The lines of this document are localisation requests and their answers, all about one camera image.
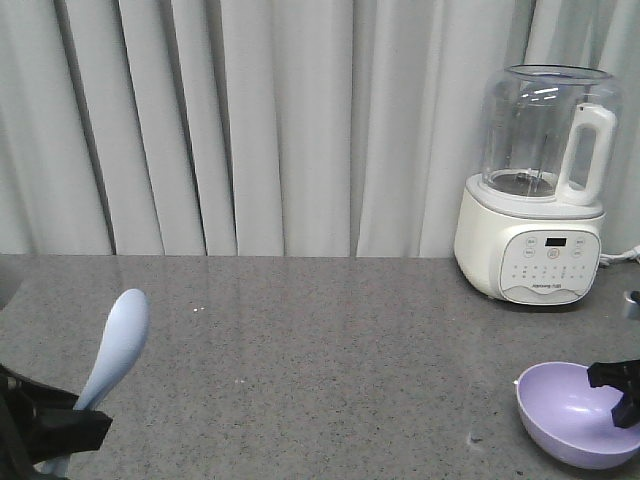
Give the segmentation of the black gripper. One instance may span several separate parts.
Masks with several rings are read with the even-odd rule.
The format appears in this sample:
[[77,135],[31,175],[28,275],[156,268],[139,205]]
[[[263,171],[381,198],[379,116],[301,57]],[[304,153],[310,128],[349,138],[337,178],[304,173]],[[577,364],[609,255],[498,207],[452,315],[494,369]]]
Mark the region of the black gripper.
[[2,479],[37,479],[33,464],[101,448],[112,418],[74,410],[78,398],[1,366]]

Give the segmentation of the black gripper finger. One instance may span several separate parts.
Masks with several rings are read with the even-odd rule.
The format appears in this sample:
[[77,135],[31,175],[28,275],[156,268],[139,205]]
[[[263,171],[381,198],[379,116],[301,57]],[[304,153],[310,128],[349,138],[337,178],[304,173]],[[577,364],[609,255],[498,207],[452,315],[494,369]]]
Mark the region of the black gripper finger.
[[611,409],[613,424],[628,429],[639,423],[639,360],[595,362],[587,368],[591,388],[612,387],[622,393]]

